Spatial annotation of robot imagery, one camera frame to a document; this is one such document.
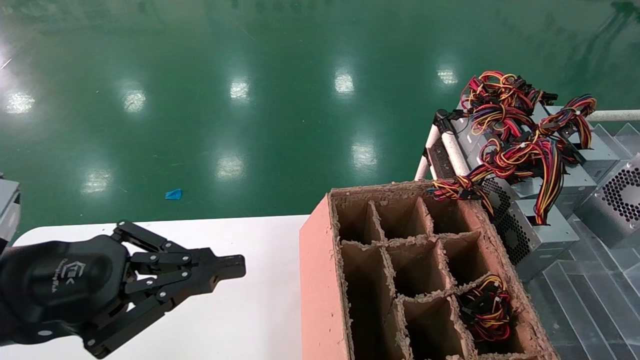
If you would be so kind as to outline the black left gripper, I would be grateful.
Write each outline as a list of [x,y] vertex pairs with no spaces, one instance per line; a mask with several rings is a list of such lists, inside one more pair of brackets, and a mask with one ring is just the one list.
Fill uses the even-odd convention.
[[[2,253],[2,346],[75,336],[103,359],[189,297],[246,274],[243,255],[187,249],[125,219],[110,237],[12,246]],[[130,255],[123,243],[143,251]],[[123,286],[134,276],[128,262],[140,274],[160,275]]]

